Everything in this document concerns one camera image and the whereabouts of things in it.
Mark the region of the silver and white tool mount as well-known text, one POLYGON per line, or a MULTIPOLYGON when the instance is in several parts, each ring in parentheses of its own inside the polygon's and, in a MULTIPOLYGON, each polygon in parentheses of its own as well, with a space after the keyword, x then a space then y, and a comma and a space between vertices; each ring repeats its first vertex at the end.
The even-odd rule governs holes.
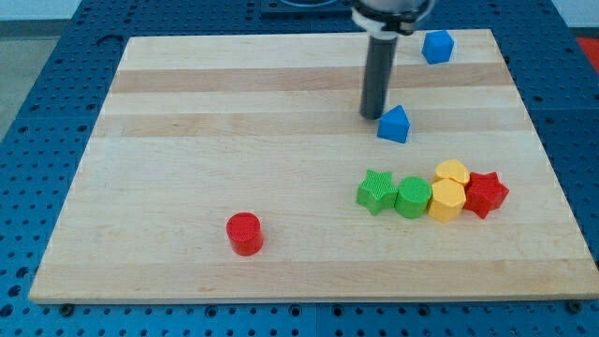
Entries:
POLYGON ((426 21, 435 0, 353 0, 352 20, 371 37, 410 36, 426 21))

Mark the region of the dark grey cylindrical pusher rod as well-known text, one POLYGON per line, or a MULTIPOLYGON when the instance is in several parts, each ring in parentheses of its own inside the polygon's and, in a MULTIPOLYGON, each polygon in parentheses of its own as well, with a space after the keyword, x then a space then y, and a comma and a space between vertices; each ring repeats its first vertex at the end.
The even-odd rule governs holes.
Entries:
POLYGON ((397 40, 369 37, 359 109, 367 120, 377 120, 383 114, 397 40))

